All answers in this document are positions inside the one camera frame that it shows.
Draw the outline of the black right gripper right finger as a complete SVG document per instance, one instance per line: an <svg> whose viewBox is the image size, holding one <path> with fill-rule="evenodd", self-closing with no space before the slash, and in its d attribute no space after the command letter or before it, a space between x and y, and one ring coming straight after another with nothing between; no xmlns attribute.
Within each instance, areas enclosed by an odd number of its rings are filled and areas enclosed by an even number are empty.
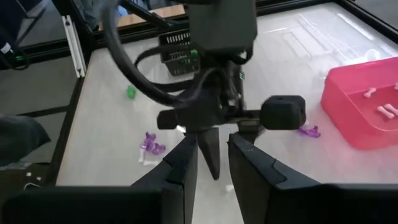
<svg viewBox="0 0 398 224"><path fill-rule="evenodd" d="M244 223L313 223L306 187L319 182L230 134L229 170Z"/></svg>

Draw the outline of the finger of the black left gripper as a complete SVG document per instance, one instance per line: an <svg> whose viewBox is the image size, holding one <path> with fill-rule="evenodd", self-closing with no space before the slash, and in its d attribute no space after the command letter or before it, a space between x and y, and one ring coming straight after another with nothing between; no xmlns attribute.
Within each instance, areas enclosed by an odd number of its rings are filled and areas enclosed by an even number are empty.
<svg viewBox="0 0 398 224"><path fill-rule="evenodd" d="M254 142L263 132L264 127L259 121L242 121L238 123L239 135L248 142Z"/></svg>
<svg viewBox="0 0 398 224"><path fill-rule="evenodd" d="M212 178L220 177L220 138L219 129L211 128L198 135L198 146L205 158Z"/></svg>

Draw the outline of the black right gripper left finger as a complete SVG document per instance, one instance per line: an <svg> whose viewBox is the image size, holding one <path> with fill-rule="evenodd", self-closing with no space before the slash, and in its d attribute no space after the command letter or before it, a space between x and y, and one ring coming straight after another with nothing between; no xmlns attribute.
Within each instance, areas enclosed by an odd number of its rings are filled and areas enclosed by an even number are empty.
<svg viewBox="0 0 398 224"><path fill-rule="evenodd" d="M132 184L133 223L190 224L197 186L198 144L185 136L146 175Z"/></svg>

